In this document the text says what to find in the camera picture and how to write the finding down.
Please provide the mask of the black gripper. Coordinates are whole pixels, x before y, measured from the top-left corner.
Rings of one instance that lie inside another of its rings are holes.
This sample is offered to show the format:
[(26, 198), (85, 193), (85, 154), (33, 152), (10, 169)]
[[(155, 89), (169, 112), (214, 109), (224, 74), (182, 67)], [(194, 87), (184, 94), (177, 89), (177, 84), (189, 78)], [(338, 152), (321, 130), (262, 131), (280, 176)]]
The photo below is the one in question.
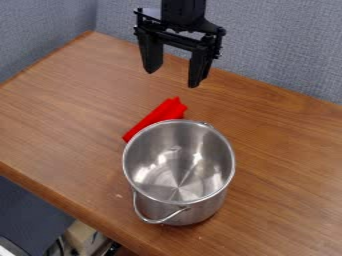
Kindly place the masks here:
[[(138, 22), (154, 21), (165, 29), (177, 33), (200, 32), (214, 37), (214, 59), (221, 57), (222, 39), (226, 29), (206, 19), (208, 0), (162, 0), (159, 8), (138, 7), (134, 13)], [(141, 56), (145, 70), (153, 74), (163, 65), (163, 43), (159, 38), (145, 29), (137, 27)], [(208, 51), (196, 50), (190, 59), (189, 87), (197, 88), (208, 78), (213, 58)]]

